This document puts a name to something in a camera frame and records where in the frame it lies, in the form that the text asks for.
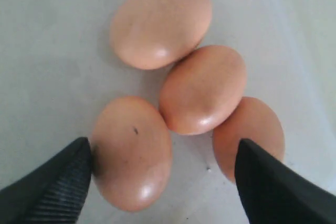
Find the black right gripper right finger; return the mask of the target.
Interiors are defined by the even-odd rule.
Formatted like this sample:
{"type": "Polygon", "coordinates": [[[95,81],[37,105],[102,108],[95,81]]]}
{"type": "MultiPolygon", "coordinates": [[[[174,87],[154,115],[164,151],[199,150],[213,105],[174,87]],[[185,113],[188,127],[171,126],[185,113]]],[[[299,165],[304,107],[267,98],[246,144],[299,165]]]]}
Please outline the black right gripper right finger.
{"type": "Polygon", "coordinates": [[[249,223],[335,223],[335,195],[250,139],[239,142],[235,179],[249,223]]]}

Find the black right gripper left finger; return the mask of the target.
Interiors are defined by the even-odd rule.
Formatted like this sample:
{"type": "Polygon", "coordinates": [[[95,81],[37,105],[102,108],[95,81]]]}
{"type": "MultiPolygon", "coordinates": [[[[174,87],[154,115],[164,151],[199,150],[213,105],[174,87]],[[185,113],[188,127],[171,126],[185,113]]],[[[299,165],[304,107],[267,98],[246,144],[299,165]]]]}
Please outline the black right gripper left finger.
{"type": "Polygon", "coordinates": [[[76,223],[91,182],[91,150],[80,137],[1,189],[1,223],[76,223]]]}

